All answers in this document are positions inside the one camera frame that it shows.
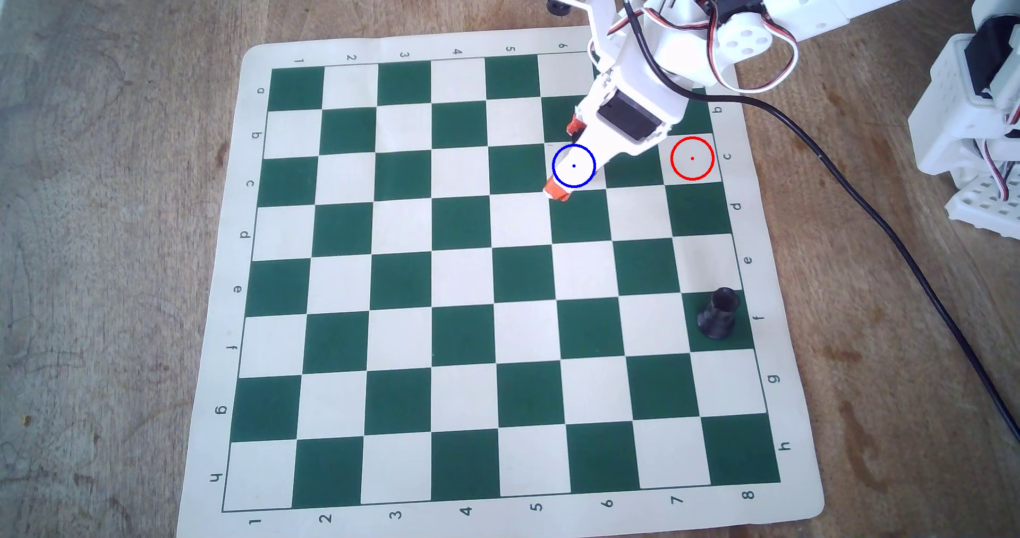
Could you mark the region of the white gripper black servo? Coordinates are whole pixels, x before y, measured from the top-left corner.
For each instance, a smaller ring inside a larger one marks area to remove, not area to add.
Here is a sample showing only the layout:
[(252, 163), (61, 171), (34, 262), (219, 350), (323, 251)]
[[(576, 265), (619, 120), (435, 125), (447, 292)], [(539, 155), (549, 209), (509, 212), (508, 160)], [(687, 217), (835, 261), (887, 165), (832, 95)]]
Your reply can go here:
[(543, 144), (543, 194), (564, 201), (575, 191), (606, 188), (605, 168), (665, 139), (683, 119), (687, 104), (685, 96), (653, 74), (635, 39), (627, 35), (615, 62), (596, 77), (566, 126), (576, 143)]

